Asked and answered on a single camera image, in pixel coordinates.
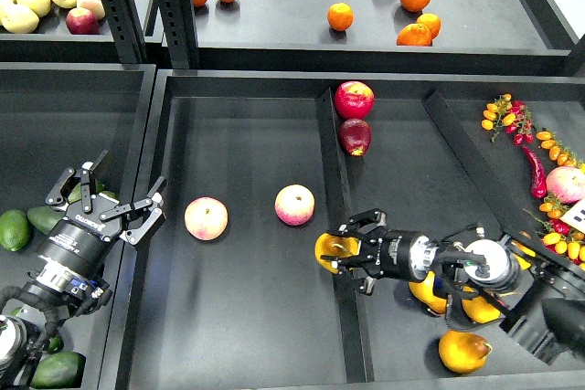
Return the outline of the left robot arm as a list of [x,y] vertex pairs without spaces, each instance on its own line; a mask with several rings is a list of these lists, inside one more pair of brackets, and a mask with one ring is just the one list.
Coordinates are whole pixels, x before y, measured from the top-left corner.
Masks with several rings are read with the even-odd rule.
[[38,248],[44,266],[22,287],[1,290],[1,303],[18,301],[17,315],[1,316],[1,386],[25,389],[64,323],[104,307],[112,290],[101,268],[115,243],[133,247],[165,222],[159,177],[147,194],[121,203],[98,191],[96,178],[107,153],[79,168],[66,168],[45,204],[61,214]]

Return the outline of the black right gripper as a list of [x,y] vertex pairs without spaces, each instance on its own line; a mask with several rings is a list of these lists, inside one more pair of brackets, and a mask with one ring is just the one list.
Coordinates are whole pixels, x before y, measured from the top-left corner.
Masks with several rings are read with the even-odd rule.
[[325,233],[362,242],[360,255],[364,257],[319,257],[319,263],[336,279],[360,294],[372,294],[378,279],[423,281],[430,271],[430,239],[417,231],[388,230],[387,214],[381,209],[352,215]]

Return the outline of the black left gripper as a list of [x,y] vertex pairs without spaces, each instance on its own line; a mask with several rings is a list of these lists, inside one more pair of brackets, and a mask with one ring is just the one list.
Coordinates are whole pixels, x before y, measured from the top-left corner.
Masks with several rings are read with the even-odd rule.
[[[90,164],[66,168],[45,198],[47,206],[66,213],[39,247],[39,256],[85,279],[98,275],[116,240],[137,246],[165,222],[163,176],[144,198],[131,203],[120,205],[115,198],[96,193],[95,181],[106,169],[108,154],[103,150]],[[69,203],[76,184],[80,184],[81,199]]]

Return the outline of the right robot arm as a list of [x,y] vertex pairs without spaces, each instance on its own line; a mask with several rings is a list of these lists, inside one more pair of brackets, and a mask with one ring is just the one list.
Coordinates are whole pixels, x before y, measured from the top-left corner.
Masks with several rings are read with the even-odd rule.
[[379,279],[420,285],[446,300],[450,328],[471,332],[481,323],[463,304],[477,297],[494,306],[494,322],[540,361],[552,364],[564,352],[584,356],[584,273],[539,244],[510,230],[492,240],[474,223],[475,239],[464,245],[450,234],[431,239],[419,231],[391,228],[385,212],[351,216],[322,234],[316,260],[355,291],[371,295]]

